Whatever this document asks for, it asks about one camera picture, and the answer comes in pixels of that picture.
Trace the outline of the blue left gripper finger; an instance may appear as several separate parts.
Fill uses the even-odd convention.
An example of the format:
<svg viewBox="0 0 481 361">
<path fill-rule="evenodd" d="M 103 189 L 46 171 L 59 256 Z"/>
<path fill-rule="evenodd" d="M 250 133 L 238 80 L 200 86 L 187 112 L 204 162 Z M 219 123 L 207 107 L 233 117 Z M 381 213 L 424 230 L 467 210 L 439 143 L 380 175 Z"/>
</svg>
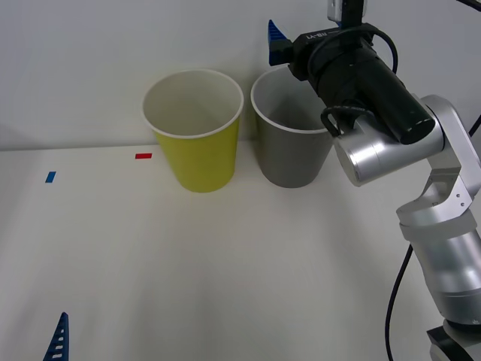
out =
<svg viewBox="0 0 481 361">
<path fill-rule="evenodd" d="M 69 318 L 62 312 L 43 361 L 69 361 Z"/>
</svg>

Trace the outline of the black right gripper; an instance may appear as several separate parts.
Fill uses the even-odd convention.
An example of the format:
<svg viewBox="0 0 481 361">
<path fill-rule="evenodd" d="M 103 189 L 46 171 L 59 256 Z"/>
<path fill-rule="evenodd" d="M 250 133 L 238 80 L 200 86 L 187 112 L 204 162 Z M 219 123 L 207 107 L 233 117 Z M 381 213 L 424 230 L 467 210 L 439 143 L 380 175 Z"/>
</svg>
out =
<svg viewBox="0 0 481 361">
<path fill-rule="evenodd" d="M 301 81 L 348 81 L 355 77 L 356 54 L 372 45 L 375 26 L 364 23 L 350 29 L 338 27 L 299 35 L 292 43 L 268 21 L 268 62 L 270 66 L 289 64 Z"/>
</svg>

